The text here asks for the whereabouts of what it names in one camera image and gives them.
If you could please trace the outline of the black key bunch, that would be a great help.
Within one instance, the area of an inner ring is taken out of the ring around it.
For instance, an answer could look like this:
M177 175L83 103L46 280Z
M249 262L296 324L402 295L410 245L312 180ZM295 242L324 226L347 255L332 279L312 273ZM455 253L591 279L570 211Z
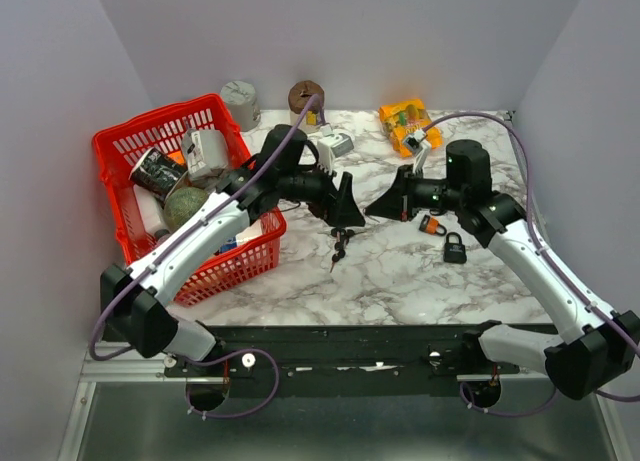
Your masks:
M331 236L335 238L335 243L334 253L331 257L330 272L346 256L346 247L354 235L355 231L351 228L333 228L331 230Z

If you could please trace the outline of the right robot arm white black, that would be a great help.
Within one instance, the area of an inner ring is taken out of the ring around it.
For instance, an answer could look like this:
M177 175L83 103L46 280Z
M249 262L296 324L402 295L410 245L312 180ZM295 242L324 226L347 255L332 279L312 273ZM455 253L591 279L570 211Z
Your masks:
M546 375L563 395L580 400L631 368L638 316L618 313L589 293L528 224L524 208L493 190L490 157L479 142L447 146L443 179L427 179L411 165L399 167L390 188L365 212L408 221L421 209L454 213L464 231L518 276L557 330L548 335L485 322L466 334L460 348L467 370L514 364Z

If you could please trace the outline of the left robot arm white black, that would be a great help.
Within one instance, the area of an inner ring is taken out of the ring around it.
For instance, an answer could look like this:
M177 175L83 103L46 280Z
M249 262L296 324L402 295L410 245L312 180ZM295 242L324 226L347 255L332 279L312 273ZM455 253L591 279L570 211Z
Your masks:
M220 248L279 201L299 201L332 228L362 227L353 177L335 183L319 166L302 166L307 135L285 124L272 128L253 166L230 171L185 224L145 257L127 267L109 266L100 276L101 323L142 357L159 353L187 358L201 376L222 361L215 336L199 323L180 321L166 309L186 281Z

